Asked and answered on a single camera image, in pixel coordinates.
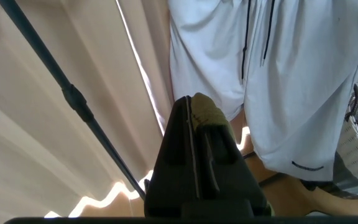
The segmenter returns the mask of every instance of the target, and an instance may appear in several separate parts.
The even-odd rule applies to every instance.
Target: black drawstring
[[[241,81],[244,80],[244,62],[246,60],[246,51],[247,51],[247,42],[248,42],[248,27],[249,27],[249,11],[250,11],[250,9],[251,9],[251,0],[248,0],[246,43],[245,43],[245,47],[242,49]]]
[[[275,0],[272,0],[272,9],[270,10],[270,18],[269,18],[269,21],[268,21],[267,40],[266,40],[266,47],[265,47],[265,53],[264,53],[264,59],[263,59],[263,61],[262,61],[262,65],[263,65],[264,62],[265,62],[266,54],[267,54],[267,48],[269,47],[270,29],[272,28],[272,18],[273,18],[274,2],[275,2]]]

